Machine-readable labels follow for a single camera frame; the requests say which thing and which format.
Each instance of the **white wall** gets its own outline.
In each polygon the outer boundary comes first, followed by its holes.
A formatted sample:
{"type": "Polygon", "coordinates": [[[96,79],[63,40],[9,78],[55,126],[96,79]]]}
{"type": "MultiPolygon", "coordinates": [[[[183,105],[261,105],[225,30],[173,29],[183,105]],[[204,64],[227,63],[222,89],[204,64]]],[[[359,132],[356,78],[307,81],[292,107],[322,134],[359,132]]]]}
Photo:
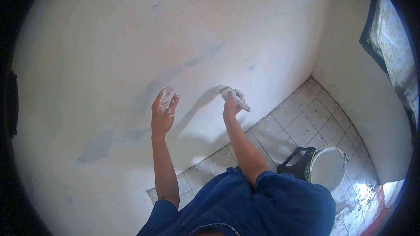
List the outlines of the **white wall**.
{"type": "Polygon", "coordinates": [[[313,70],[328,0],[36,0],[16,45],[16,164],[56,235],[137,233],[152,203],[150,105],[181,95],[177,173],[228,143],[219,84],[249,128],[313,70]]]}
{"type": "Polygon", "coordinates": [[[355,125],[383,184],[405,178],[412,146],[408,119],[387,75],[359,44],[370,0],[331,0],[314,78],[355,125]]]}

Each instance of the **forearm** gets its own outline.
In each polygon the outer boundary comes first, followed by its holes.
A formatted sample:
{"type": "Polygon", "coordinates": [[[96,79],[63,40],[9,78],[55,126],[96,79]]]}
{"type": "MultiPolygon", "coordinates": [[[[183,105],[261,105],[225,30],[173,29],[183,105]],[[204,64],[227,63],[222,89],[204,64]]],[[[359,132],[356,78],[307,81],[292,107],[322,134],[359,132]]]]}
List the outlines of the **forearm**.
{"type": "Polygon", "coordinates": [[[236,118],[224,116],[223,119],[239,166],[246,179],[255,187],[257,177],[270,169],[261,153],[247,139],[236,118]]]}
{"type": "Polygon", "coordinates": [[[160,200],[172,202],[179,207],[179,190],[175,169],[166,146],[165,137],[153,137],[153,166],[155,168],[156,193],[160,200]]]}

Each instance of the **gray patch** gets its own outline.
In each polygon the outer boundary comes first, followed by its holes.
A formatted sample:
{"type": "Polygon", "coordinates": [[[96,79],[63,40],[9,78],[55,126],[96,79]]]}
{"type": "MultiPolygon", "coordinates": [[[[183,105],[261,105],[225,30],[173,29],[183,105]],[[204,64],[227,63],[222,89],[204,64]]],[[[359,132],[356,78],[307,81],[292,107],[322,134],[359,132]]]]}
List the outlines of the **gray patch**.
{"type": "Polygon", "coordinates": [[[28,176],[26,177],[26,182],[25,182],[25,184],[26,184],[26,187],[25,187],[25,189],[26,189],[26,194],[28,195],[28,198],[29,198],[31,201],[34,201],[34,199],[35,199],[35,194],[34,194],[34,182],[32,181],[32,177],[31,177],[30,175],[28,175],[28,176]]]}
{"type": "Polygon", "coordinates": [[[160,75],[158,78],[152,80],[144,89],[143,93],[137,98],[140,103],[140,113],[145,113],[148,109],[150,97],[157,91],[161,90],[164,86],[163,83],[170,81],[181,72],[182,68],[176,66],[160,75]]]}
{"type": "Polygon", "coordinates": [[[139,141],[144,137],[146,133],[150,132],[150,129],[137,130],[137,129],[127,129],[121,134],[117,140],[118,141],[139,141]]]}
{"type": "Polygon", "coordinates": [[[113,132],[111,130],[105,131],[97,140],[90,140],[84,147],[83,153],[77,159],[76,163],[84,165],[93,163],[108,156],[108,150],[111,147],[113,132]]]}
{"type": "Polygon", "coordinates": [[[69,203],[70,205],[73,205],[73,199],[69,196],[66,196],[66,202],[69,203]]]}
{"type": "Polygon", "coordinates": [[[224,44],[218,44],[218,45],[213,45],[213,46],[209,46],[207,47],[207,50],[204,54],[202,54],[201,56],[189,60],[187,62],[184,63],[184,67],[192,67],[195,66],[199,63],[201,63],[202,61],[204,61],[206,58],[212,58],[214,57],[214,55],[216,55],[220,50],[223,49],[224,44]]]}
{"type": "Polygon", "coordinates": [[[162,3],[159,1],[156,5],[152,6],[150,11],[152,12],[159,12],[160,7],[162,6],[162,3]]]}

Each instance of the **rag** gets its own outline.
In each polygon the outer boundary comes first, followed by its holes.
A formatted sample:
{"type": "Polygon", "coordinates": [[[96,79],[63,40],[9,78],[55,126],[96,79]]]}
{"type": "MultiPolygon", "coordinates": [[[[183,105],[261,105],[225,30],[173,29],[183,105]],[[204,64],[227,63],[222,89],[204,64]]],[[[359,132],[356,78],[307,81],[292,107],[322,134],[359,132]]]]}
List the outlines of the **rag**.
{"type": "Polygon", "coordinates": [[[245,95],[244,93],[240,92],[240,90],[238,89],[233,89],[229,86],[219,86],[218,87],[218,94],[222,95],[222,98],[224,99],[224,101],[226,101],[229,97],[229,91],[232,92],[234,98],[235,98],[235,103],[236,106],[243,108],[245,111],[250,112],[251,108],[248,106],[248,104],[245,103],[245,95]]]}

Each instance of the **person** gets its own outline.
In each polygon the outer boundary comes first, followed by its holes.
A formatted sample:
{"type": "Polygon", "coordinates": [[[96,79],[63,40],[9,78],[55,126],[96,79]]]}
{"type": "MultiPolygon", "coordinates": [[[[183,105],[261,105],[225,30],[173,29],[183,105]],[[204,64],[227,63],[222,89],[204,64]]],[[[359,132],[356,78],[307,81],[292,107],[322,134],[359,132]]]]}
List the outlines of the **person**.
{"type": "Polygon", "coordinates": [[[167,96],[164,89],[152,105],[158,201],[138,236],[330,235],[336,216],[331,193],[321,185],[270,170],[239,126],[236,114],[241,108],[231,92],[223,119],[239,168],[227,168],[178,210],[178,183],[165,135],[172,127],[179,95],[175,94],[165,109],[167,96]]]}

